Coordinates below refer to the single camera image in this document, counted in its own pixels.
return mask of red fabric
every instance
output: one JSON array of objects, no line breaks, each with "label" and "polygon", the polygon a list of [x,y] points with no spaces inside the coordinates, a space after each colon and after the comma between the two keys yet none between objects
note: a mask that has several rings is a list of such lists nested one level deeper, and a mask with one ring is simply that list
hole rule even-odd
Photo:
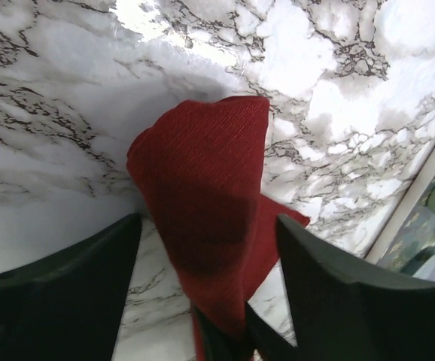
[{"label": "red fabric", "polygon": [[[278,261],[276,215],[309,222],[260,194],[268,112],[261,97],[185,101],[128,152],[127,168],[184,292],[235,339],[245,334],[245,301]],[[196,327],[194,333],[204,361]]]}]

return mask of folded red cloth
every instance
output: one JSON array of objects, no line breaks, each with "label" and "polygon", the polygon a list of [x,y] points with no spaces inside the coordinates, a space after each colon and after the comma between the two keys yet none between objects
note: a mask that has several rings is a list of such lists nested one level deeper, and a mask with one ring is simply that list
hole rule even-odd
[{"label": "folded red cloth", "polygon": [[309,222],[260,194],[268,112],[269,101],[255,96],[185,101],[141,133],[127,154],[184,292],[238,340],[245,301],[278,261],[276,215]]}]

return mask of white marble table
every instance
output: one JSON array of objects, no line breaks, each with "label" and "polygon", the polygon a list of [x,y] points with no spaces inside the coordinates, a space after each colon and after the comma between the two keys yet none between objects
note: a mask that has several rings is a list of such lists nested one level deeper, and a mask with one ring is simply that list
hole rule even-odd
[{"label": "white marble table", "polygon": [[[435,0],[0,0],[0,272],[141,209],[133,138],[231,94],[272,104],[263,192],[364,256],[435,144]],[[127,304],[115,359],[193,358],[151,223]],[[290,335],[278,268],[253,304]]]}]

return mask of red napkin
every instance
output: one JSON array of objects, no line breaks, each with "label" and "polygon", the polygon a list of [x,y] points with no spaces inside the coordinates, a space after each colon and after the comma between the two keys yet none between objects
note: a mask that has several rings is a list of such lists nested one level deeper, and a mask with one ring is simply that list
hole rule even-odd
[{"label": "red napkin", "polygon": [[[260,194],[269,101],[185,101],[141,133],[127,168],[182,288],[228,336],[245,334],[245,301],[278,261],[275,218],[309,218]],[[198,361],[204,361],[194,323]]]}]

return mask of marble surface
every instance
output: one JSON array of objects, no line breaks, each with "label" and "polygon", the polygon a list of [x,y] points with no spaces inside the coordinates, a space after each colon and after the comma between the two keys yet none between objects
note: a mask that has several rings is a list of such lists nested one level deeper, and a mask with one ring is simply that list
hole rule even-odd
[{"label": "marble surface", "polygon": [[[0,272],[142,209],[133,138],[231,94],[271,101],[263,192],[364,256],[435,144],[435,0],[0,0]],[[291,335],[278,265],[252,302]],[[192,359],[187,310],[146,223],[115,358]]]}]

